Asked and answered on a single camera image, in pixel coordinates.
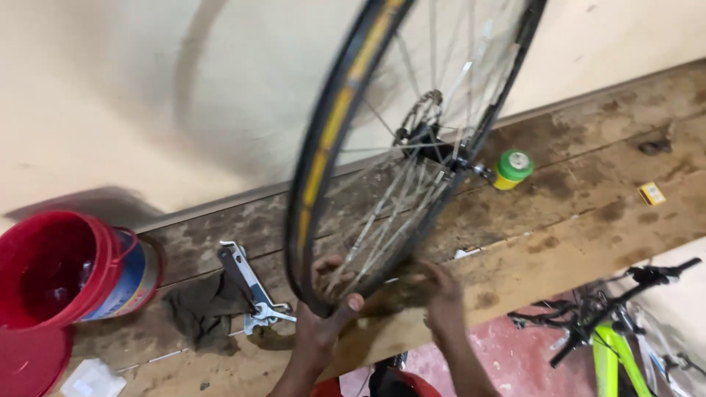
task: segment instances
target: neon green bicycle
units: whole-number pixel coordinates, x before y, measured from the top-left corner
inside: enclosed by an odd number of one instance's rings
[[[549,361],[552,368],[556,368],[561,360],[572,352],[575,348],[584,345],[593,345],[593,357],[596,366],[597,394],[598,397],[618,397],[656,396],[656,381],[654,376],[650,377],[647,370],[650,385],[643,378],[640,368],[635,362],[633,351],[630,349],[626,336],[635,335],[638,340],[644,342],[646,333],[639,322],[630,316],[626,308],[626,303],[640,293],[656,286],[675,282],[680,274],[686,269],[701,263],[701,259],[694,258],[682,263],[679,266],[667,268],[657,266],[643,266],[629,268],[623,275],[606,280],[615,281],[621,278],[632,277],[638,283],[634,288],[626,291],[619,297],[610,298],[602,292],[599,287],[590,288],[587,293],[574,294],[575,302],[570,300],[543,300],[535,302],[532,306],[549,308],[551,313],[528,315],[517,312],[508,313],[510,319],[519,328],[523,329],[528,324],[537,326],[547,326],[551,328],[561,328],[566,334],[552,345],[552,350],[563,345],[559,352]],[[640,343],[641,349],[649,349],[646,344]],[[654,363],[655,367],[665,378],[666,383],[672,391],[680,397],[689,397],[673,379],[669,378],[671,367],[694,368],[704,373],[703,369],[694,365],[685,355],[671,355],[658,357],[654,351],[648,350],[643,354],[645,367]],[[618,377],[619,364],[623,365],[626,374],[632,384],[625,390],[618,387],[620,384]]]

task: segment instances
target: green bicycle frame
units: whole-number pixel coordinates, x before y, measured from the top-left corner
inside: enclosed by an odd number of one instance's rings
[[[652,397],[625,336],[613,331],[610,323],[599,325],[594,333],[600,336],[598,338],[593,335],[593,360],[596,364],[598,397],[618,397],[618,362],[625,367],[638,397]]]

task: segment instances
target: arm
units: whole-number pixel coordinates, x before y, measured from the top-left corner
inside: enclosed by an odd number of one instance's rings
[[[314,267],[340,265],[340,257],[326,258]],[[351,294],[331,317],[322,319],[304,303],[297,305],[296,341],[287,368],[270,396],[309,396],[317,378],[333,361],[338,333],[358,317],[363,297]]]
[[[458,396],[496,397],[485,369],[466,339],[463,290],[443,266],[423,261],[431,274],[431,299],[427,308],[434,343],[448,363]]]

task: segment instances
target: tire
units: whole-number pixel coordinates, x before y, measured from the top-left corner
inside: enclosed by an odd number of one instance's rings
[[[294,294],[319,316],[329,316],[337,304],[322,299],[313,286],[313,243],[319,237],[318,223],[326,206],[325,193],[373,72],[413,3],[413,0],[369,0],[364,4],[328,76],[304,138],[285,216],[285,270]],[[546,0],[529,2],[520,19],[515,39],[520,48],[497,100],[484,110],[477,132],[464,148],[468,161],[472,161],[483,146],[508,96],[545,3]],[[464,170],[456,170],[449,176],[447,187],[429,204],[406,240],[395,247],[377,271],[356,286],[356,292],[368,297],[387,280],[397,264],[412,252],[433,225],[466,176]]]

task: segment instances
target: green jar lid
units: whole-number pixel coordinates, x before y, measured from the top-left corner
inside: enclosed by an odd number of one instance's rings
[[[506,150],[498,160],[498,172],[510,181],[521,181],[534,171],[534,162],[521,150]]]

